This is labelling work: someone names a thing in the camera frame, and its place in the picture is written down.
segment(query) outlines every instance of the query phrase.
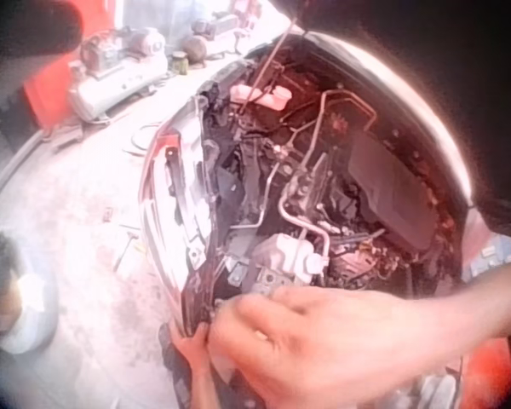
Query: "car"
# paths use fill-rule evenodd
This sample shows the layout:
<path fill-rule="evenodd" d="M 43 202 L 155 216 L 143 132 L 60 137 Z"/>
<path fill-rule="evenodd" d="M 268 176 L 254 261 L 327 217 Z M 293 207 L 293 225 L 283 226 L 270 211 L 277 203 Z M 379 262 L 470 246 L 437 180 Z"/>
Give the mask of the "car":
<path fill-rule="evenodd" d="M 281 285 L 431 297 L 490 231 L 511 236 L 511 9 L 274 3 L 291 28 L 205 83 L 146 154 L 143 233 L 187 336 Z M 439 407 L 460 379 L 439 380 Z"/>

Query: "hood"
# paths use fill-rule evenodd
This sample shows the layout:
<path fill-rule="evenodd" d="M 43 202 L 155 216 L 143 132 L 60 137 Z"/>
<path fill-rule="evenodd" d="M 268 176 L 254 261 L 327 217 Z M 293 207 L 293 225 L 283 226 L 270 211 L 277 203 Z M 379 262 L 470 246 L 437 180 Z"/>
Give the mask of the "hood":
<path fill-rule="evenodd" d="M 417 89 L 455 138 L 475 206 L 493 231 L 511 236 L 510 1 L 273 4 L 305 30 L 364 48 Z"/>

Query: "red wall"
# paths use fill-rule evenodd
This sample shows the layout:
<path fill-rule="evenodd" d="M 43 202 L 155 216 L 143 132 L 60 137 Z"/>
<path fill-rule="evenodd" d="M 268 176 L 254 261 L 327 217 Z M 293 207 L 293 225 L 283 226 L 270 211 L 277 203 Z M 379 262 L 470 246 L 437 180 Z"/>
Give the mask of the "red wall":
<path fill-rule="evenodd" d="M 115 0 L 69 0 L 83 19 L 83 38 L 113 27 Z M 67 91 L 72 81 L 68 63 L 78 52 L 61 56 L 25 81 L 25 92 L 40 126 L 49 129 L 72 115 Z"/>

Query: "engine cover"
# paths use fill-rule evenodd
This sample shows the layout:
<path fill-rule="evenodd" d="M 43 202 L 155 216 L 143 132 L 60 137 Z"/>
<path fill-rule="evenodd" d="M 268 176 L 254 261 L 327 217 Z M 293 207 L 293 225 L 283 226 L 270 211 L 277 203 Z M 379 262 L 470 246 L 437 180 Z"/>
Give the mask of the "engine cover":
<path fill-rule="evenodd" d="M 390 232 L 388 237 L 407 251 L 429 248 L 437 213 L 425 187 L 393 154 L 369 136 L 356 135 L 347 173 L 363 191 L 363 217 L 376 218 Z"/>

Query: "engine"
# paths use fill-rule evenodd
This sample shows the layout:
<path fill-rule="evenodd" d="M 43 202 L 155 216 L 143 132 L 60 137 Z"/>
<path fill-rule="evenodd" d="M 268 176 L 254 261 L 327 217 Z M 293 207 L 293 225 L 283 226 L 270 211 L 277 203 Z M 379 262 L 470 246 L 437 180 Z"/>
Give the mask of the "engine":
<path fill-rule="evenodd" d="M 261 74 L 261 61 L 252 63 L 232 89 Z M 457 259 L 445 183 L 405 121 L 322 71 L 286 50 L 256 98 L 209 98 L 216 165 L 245 191 L 221 222 L 219 273 L 263 294 L 280 285 L 432 292 Z M 291 93 L 284 109 L 270 97 L 277 87 Z"/>

